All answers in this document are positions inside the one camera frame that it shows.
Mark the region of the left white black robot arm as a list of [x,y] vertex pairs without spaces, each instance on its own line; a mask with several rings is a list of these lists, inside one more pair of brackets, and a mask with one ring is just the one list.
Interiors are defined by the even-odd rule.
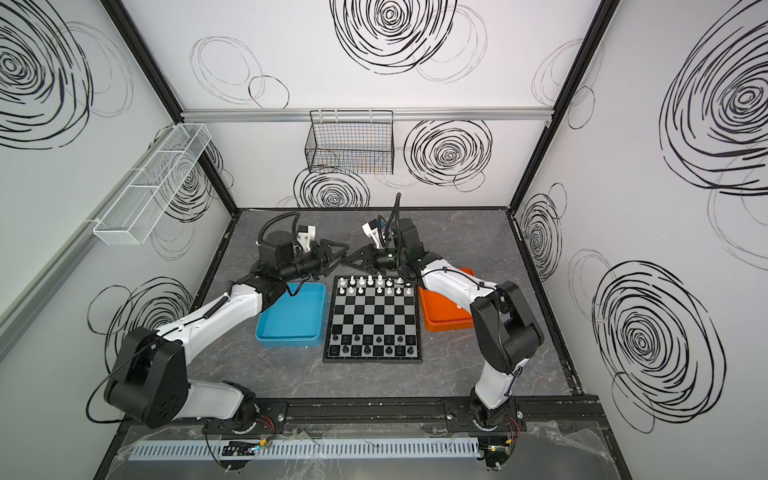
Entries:
[[260,419],[254,393],[231,381],[192,380],[187,367],[211,343],[257,317],[290,292],[290,284],[329,275],[348,245],[276,232],[259,241],[249,272],[217,299],[155,329],[137,327],[124,338],[112,372],[104,379],[104,401],[156,429],[180,419],[219,420],[238,434]]

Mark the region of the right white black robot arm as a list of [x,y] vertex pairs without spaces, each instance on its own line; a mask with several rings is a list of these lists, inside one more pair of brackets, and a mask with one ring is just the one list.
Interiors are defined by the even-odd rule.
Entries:
[[404,281],[450,300],[472,315],[484,366],[470,393],[474,423],[489,431],[504,421],[515,381],[544,343],[542,329],[517,284],[470,275],[428,251],[413,221],[382,216],[362,226],[371,242],[345,264],[360,271],[398,274]]

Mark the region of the orange plastic tray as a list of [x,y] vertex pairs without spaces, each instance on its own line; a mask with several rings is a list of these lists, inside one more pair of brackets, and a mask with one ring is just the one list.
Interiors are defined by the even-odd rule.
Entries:
[[443,294],[444,288],[434,291],[419,288],[421,313],[430,332],[473,329],[473,316],[469,310],[467,293]]

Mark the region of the teal plastic tray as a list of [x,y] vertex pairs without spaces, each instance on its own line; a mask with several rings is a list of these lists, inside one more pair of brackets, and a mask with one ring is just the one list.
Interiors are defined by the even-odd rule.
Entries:
[[326,286],[318,282],[288,284],[288,292],[259,315],[255,338],[265,348],[316,347],[326,318]]

